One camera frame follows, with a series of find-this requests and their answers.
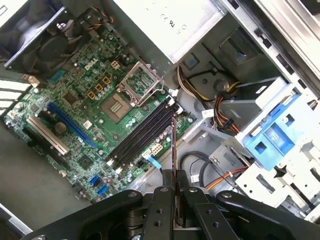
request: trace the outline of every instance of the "green circuit board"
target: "green circuit board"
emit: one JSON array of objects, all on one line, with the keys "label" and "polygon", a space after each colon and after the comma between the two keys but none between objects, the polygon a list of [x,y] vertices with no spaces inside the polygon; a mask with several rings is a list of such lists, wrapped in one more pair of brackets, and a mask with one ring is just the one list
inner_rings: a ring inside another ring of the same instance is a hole
[{"label": "green circuit board", "polygon": [[[67,154],[59,153],[66,167],[54,159],[48,149],[38,144],[30,145],[72,184],[79,199],[96,202],[124,190],[151,167],[141,156],[142,153],[160,148],[154,156],[158,159],[171,147],[170,129],[166,129],[160,136],[154,136],[134,160],[122,166],[121,172],[106,164],[110,152],[168,97],[165,90],[158,91],[141,107],[133,107],[126,93],[117,91],[117,84],[137,62],[105,29],[100,37],[93,38],[49,79],[45,87],[31,89],[4,116],[3,120],[7,125],[10,124],[10,129],[27,143],[31,138],[24,129],[34,130],[27,119],[36,117],[69,148]],[[129,81],[130,87],[140,95],[150,84],[150,77],[140,70]],[[49,103],[54,103],[65,113],[94,146],[81,139],[68,126],[64,129],[65,125],[61,124],[56,114],[49,111]],[[176,116],[176,121],[177,137],[181,137],[192,121],[185,112]],[[34,132],[46,141],[41,134]],[[93,176],[101,179],[98,185],[90,183]],[[99,194],[103,186],[107,190]]]}]

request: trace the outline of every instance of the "motherboard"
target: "motherboard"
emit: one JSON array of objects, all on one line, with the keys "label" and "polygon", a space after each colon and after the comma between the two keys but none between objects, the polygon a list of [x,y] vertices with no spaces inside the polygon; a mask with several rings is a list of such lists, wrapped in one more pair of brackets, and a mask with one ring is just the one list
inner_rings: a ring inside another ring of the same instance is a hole
[{"label": "motherboard", "polygon": [[152,167],[193,119],[163,82],[104,26],[70,61],[4,116],[78,199],[110,197]]}]

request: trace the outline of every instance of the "pci expansion slot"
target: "pci expansion slot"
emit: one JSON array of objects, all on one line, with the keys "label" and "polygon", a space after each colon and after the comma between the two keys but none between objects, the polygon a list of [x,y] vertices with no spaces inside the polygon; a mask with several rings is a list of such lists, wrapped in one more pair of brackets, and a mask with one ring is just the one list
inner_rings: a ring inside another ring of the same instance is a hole
[{"label": "pci expansion slot", "polygon": [[66,155],[70,149],[47,128],[37,117],[31,116],[26,120],[41,136],[43,136],[62,155]]}]

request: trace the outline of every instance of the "chipset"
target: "chipset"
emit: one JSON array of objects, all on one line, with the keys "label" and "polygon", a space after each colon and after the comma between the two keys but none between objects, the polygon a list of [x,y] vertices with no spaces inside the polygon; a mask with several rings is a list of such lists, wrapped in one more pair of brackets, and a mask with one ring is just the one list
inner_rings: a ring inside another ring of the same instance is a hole
[{"label": "chipset", "polygon": [[64,96],[63,96],[63,100],[69,104],[70,106],[72,106],[73,104],[75,104],[76,101],[78,101],[78,98],[72,94],[72,92],[67,92]]},{"label": "chipset", "polygon": [[131,110],[131,106],[118,93],[115,93],[104,101],[101,109],[117,124]]},{"label": "chipset", "polygon": [[91,167],[92,164],[94,164],[94,161],[92,161],[87,155],[83,155],[79,159],[78,163],[84,170],[87,170]]}]

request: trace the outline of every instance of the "cooling fan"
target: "cooling fan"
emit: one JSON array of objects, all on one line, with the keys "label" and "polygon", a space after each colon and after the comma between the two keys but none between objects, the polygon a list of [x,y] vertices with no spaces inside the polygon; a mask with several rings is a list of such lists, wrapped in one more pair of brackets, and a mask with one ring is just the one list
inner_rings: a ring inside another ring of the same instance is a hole
[{"label": "cooling fan", "polygon": [[46,80],[91,37],[66,7],[56,11],[39,2],[27,2],[0,29],[0,54],[6,69]]}]

